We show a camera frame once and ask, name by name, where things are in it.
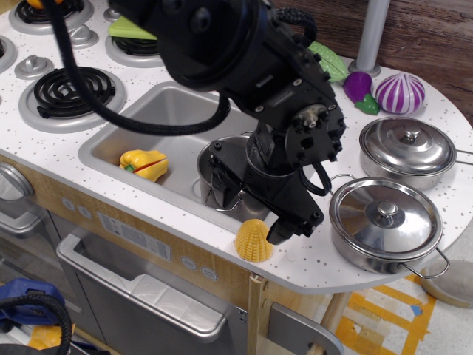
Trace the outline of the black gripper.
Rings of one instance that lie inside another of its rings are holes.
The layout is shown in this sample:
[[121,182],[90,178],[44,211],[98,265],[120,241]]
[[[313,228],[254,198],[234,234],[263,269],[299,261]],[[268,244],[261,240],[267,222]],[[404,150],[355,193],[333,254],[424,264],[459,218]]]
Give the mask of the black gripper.
[[322,104],[297,112],[282,130],[259,123],[246,148],[246,173],[246,140],[212,141],[211,186],[216,202],[230,209],[245,175],[245,188],[279,216],[267,235],[270,244],[282,244],[293,235],[310,237],[324,215],[313,199],[314,188],[302,182],[301,170],[334,161],[342,150],[345,128],[341,109]]

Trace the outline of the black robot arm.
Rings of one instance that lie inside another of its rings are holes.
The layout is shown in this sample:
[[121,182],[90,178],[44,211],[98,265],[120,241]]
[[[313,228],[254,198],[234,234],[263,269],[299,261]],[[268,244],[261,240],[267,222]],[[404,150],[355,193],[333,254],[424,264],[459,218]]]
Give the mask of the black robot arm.
[[341,151],[344,116],[310,43],[310,16],[269,1],[111,1],[156,36],[170,76],[230,98],[258,122],[244,146],[211,142],[214,196],[230,206],[246,192],[277,217],[268,241],[310,236],[324,215],[314,200],[331,188],[322,162]]

